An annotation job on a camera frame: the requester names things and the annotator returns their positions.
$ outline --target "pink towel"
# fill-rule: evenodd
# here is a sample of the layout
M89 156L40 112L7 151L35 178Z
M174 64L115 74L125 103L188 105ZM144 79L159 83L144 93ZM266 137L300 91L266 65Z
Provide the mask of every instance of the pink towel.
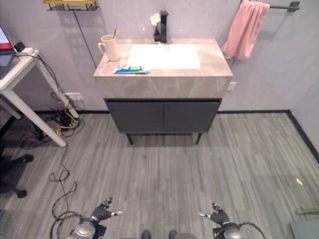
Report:
M221 50L225 58L243 60L250 57L269 4L243 0Z

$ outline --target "wall shelf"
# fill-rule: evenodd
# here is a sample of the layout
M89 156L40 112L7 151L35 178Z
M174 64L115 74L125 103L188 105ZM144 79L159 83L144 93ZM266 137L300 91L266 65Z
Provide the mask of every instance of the wall shelf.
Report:
M48 11L95 11L97 0L43 0L49 5Z

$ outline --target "marble countertop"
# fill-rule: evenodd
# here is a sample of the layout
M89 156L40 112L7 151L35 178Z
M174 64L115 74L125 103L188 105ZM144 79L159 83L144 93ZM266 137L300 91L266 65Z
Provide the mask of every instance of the marble countertop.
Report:
M194 44L197 48L201 68L199 70L182 69L152 69L150 73L142 74L114 74L115 67L127 66L130 48L133 44L161 44L153 39L117 39L121 59L116 62L106 62L101 59L94 77L99 76L136 76L158 77L158 76L232 76L228 64L215 39L172 39L167 44Z
M223 98L232 72L215 39L172 39L167 44L194 44L200 69L151 69L148 74L114 74L126 66L133 44L161 44L153 39L117 39L121 59L101 59L94 79L105 99Z

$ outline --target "faucet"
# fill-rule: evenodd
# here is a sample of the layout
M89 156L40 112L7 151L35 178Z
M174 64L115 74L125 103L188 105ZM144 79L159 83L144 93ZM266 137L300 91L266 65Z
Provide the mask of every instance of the faucet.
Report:
M167 11L160 11L160 42L167 43Z

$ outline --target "gray cabinet door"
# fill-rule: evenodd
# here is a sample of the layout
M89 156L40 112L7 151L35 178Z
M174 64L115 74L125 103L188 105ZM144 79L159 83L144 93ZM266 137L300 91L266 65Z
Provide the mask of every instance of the gray cabinet door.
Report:
M165 102L165 132L205 132L218 111L220 102Z
M163 102L106 101L121 133L163 132Z

